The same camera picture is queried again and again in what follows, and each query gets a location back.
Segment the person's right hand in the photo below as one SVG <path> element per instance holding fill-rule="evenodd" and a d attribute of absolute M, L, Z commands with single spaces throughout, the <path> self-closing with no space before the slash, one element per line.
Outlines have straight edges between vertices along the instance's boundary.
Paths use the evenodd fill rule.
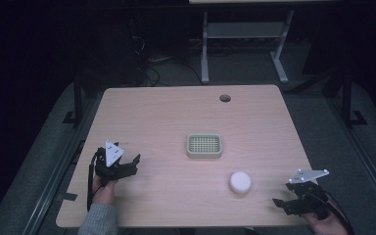
<path fill-rule="evenodd" d="M 303 214 L 302 218 L 317 235 L 348 235 L 347 230 L 333 214 L 323 220 L 318 220 L 312 213 Z"/>

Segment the white metal desk frame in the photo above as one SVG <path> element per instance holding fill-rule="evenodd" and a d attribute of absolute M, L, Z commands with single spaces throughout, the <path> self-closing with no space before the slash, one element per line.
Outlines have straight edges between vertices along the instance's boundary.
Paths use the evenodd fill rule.
<path fill-rule="evenodd" d="M 281 63 L 281 53 L 286 42 L 295 11 L 288 12 L 283 22 L 268 23 L 210 23 L 208 13 L 204 12 L 202 54 L 201 54 L 201 82 L 210 82 L 208 40 L 209 39 L 260 39 L 277 38 L 278 45 L 270 52 L 272 64 L 281 83 L 288 83 L 289 78 Z"/>

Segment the person's left hand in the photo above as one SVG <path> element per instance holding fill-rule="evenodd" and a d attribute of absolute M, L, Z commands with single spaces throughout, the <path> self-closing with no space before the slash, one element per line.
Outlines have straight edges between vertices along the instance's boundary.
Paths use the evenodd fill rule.
<path fill-rule="evenodd" d="M 109 181 L 106 186 L 102 186 L 101 178 L 96 175 L 92 183 L 92 203 L 112 206 L 115 201 L 116 185 L 116 181 Z"/>

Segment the pale green soap dish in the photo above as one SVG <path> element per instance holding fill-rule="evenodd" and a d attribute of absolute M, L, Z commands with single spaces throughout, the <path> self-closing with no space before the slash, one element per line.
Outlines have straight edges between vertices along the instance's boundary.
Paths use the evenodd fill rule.
<path fill-rule="evenodd" d="M 190 159 L 219 159 L 222 156 L 221 137 L 218 134 L 190 134 L 186 154 Z"/>

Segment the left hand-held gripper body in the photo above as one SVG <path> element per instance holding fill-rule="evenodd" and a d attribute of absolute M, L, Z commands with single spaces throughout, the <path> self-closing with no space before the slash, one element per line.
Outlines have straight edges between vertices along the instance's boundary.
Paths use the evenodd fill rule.
<path fill-rule="evenodd" d="M 123 154 L 124 150 L 110 141 L 96 151 L 95 173 L 101 178 L 102 186 L 106 186 L 109 181 L 120 180 L 137 173 L 137 166 L 122 166 L 120 159 Z"/>

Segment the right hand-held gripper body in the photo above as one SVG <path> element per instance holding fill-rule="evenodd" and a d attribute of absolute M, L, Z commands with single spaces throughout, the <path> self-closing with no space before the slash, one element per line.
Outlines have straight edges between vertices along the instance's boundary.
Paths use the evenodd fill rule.
<path fill-rule="evenodd" d="M 298 197 L 304 207 L 304 213 L 313 213 L 317 219 L 329 216 L 327 209 L 327 196 L 323 189 L 314 180 L 329 174 L 327 169 L 313 170 L 299 168 L 297 173 L 289 179 L 288 183 L 304 183 L 306 192 Z"/>

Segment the black metal stand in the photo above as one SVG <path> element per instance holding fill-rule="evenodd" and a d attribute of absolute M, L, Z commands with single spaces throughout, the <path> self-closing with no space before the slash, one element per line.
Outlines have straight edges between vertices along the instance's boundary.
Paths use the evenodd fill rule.
<path fill-rule="evenodd" d="M 341 117 L 348 128 L 366 125 L 367 121 L 360 111 L 352 110 L 353 81 L 348 69 L 342 69 Z"/>
<path fill-rule="evenodd" d="M 82 91 L 81 91 L 81 74 L 78 72 L 73 81 L 73 110 L 67 112 L 63 123 L 72 123 L 78 126 L 82 119 Z"/>

